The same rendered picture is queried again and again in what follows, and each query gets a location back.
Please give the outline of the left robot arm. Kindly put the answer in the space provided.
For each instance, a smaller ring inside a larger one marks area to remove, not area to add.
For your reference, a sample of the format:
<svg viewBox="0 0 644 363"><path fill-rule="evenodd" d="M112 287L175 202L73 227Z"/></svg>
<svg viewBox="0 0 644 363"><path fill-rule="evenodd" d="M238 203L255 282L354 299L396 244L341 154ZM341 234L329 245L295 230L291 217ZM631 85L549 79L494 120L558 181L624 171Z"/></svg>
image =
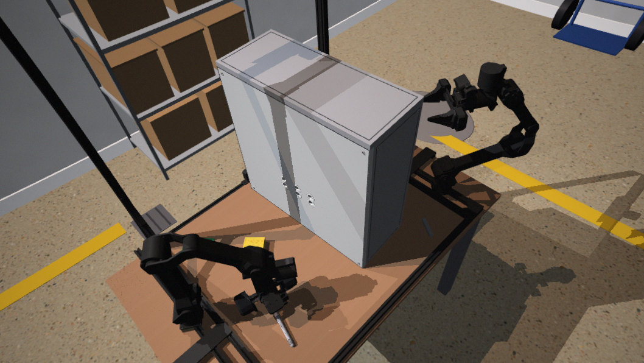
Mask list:
<svg viewBox="0 0 644 363"><path fill-rule="evenodd" d="M481 65L477 86L471 85L465 74L453 79L456 88L462 98L460 103L465 103L476 97L478 93L478 108L487 107L490 111L498 105L497 97L501 102L512 110L521 122L514 126L510 133L492 146L482 148L475 152L463 155L458 158L449 158L446 155L437 158L431 164L434 174L431 188L436 196L452 194L452 186L457 181L455 177L462 170L487 163L501 157L521 157L530 151L535 142L536 133L539 129L537 121L529 112L524 103L524 96L521 89L513 79L504 79L507 67L504 64L487 62ZM457 86L458 84L458 86ZM524 128L525 126L525 128ZM521 132L525 129L525 135Z"/></svg>

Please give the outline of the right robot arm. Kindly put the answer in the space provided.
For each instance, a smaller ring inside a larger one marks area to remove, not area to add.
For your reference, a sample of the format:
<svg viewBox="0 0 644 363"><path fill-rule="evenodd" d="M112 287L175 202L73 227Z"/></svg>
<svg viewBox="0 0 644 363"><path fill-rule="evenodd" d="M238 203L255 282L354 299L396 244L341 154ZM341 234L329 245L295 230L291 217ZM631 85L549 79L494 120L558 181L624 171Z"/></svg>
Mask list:
<svg viewBox="0 0 644 363"><path fill-rule="evenodd" d="M170 242L174 241L182 243L183 250L172 256ZM202 326L201 287L198 283L188 284L177 267L195 258L236 267L243 280L251 278L258 288L268 286L272 278L277 281L297 277L295 258L275 260L274 253L264 248L252 245L237 248L193 233L153 235L143 242L140 267L149 275L157 274L174 297L172 323L180 324L180 330ZM272 285L258 298L268 313L273 314L287 304L289 296L285 290Z"/></svg>

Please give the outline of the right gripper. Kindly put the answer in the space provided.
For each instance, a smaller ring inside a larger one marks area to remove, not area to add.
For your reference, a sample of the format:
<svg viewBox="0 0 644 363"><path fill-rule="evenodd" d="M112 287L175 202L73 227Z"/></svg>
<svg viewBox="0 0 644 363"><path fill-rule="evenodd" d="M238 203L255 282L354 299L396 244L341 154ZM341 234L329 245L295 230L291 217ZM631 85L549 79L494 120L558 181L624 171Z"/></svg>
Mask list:
<svg viewBox="0 0 644 363"><path fill-rule="evenodd" d="M259 298L258 298L259 294L262 291L264 292L268 291L272 285L275 285L276 287L279 286L281 291L283 290L288 291L289 289L297 285L297 279L289 278L286 280L277 280L277 281L276 279L271 279L270 284L266 287L258 288L254 286L256 293L250 296L248 296L248 294L246 294L245 291L242 291L240 294L234 297L234 301L236 302L236 306L239 309L241 316L245 316L253 312L255 309L256 309L255 311L258 312L254 302L259 301Z"/></svg>

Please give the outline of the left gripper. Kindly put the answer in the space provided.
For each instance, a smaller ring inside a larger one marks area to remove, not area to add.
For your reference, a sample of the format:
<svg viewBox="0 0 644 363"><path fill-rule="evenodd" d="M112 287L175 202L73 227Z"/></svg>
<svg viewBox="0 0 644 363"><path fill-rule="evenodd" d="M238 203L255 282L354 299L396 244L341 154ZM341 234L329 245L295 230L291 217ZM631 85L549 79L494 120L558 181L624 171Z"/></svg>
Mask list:
<svg viewBox="0 0 644 363"><path fill-rule="evenodd" d="M451 95L449 94L450 91L451 85L449 84L449 81L447 79L439 79L437 87L424 96L424 102L447 101L450 110L447 113L433 115L428 118L428 121L449 126L452 129L455 128L456 132L458 132L466 128L468 119L466 111L469 110L470 113L473 113L474 109L478 108L479 97L478 93L476 93L477 96L470 101L460 103L460 98L462 98L460 94L457 91L453 91L453 94Z"/></svg>

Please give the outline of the yellow sponge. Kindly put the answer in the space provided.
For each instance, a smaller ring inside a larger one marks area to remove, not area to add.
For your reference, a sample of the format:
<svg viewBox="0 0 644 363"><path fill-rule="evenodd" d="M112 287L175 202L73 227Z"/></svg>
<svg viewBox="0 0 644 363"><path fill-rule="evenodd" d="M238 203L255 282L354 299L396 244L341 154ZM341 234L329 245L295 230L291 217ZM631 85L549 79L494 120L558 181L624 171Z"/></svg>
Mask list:
<svg viewBox="0 0 644 363"><path fill-rule="evenodd" d="M265 237L245 237L243 248L245 248L248 245L265 248L265 245L266 245Z"/></svg>

